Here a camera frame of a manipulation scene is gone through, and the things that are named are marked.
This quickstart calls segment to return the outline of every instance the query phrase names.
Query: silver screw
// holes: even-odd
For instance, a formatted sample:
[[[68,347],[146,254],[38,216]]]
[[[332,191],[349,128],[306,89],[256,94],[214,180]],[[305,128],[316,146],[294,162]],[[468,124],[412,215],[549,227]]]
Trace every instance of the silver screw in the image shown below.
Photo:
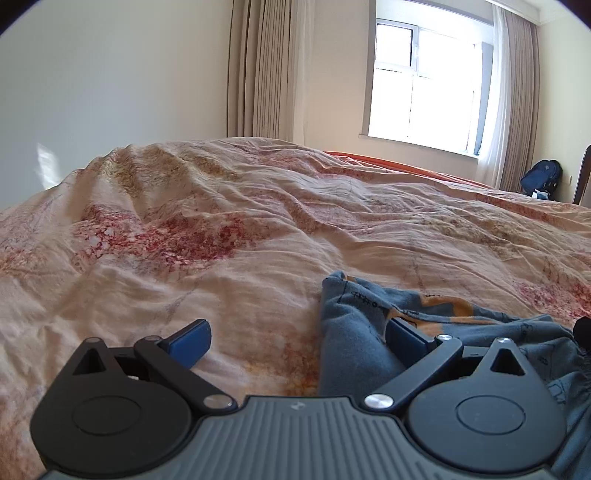
[[[365,405],[374,410],[386,410],[394,405],[394,399],[383,393],[374,393],[365,397]]]
[[[222,410],[224,408],[230,408],[234,401],[232,397],[228,395],[224,395],[222,393],[217,393],[215,395],[209,395],[203,399],[203,405],[207,408],[211,408],[212,410]]]

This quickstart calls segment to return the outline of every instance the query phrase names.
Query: chair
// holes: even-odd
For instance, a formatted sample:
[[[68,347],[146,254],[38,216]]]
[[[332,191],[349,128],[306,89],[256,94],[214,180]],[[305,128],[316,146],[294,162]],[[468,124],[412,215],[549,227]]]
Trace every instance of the chair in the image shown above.
[[[589,183],[589,176],[591,176],[591,145],[587,148],[583,162],[581,163],[581,173],[579,174],[577,189],[574,191],[573,203],[580,205],[587,184]]]

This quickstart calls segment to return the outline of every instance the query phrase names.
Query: sheer curtain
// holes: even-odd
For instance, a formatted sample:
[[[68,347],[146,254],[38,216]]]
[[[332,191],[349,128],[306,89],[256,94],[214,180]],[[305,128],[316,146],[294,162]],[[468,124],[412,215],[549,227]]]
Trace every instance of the sheer curtain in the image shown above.
[[[476,179],[519,191],[534,153],[539,55],[535,25],[501,7],[494,10],[491,92]]]
[[[491,92],[488,97],[482,149],[478,159],[476,181],[493,188],[501,186],[511,123],[511,54],[509,31],[501,7],[493,5],[494,39]]]

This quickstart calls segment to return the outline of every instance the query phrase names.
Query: ribbed gray panel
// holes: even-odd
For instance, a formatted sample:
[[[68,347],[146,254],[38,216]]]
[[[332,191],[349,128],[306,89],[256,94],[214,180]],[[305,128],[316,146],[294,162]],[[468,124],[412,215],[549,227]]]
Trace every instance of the ribbed gray panel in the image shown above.
[[[252,397],[206,419],[173,460],[131,480],[468,480],[418,453],[389,417],[346,398]],[[519,480],[551,480],[546,472]],[[72,480],[50,472],[43,480]]]

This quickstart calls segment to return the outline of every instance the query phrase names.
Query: backpack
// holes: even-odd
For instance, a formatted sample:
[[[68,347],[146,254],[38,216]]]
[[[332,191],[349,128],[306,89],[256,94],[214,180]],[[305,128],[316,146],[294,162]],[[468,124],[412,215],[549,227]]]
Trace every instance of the backpack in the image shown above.
[[[556,160],[541,160],[523,175],[521,187],[531,197],[534,190],[547,192],[548,198],[554,200],[554,193],[562,177],[562,167]]]

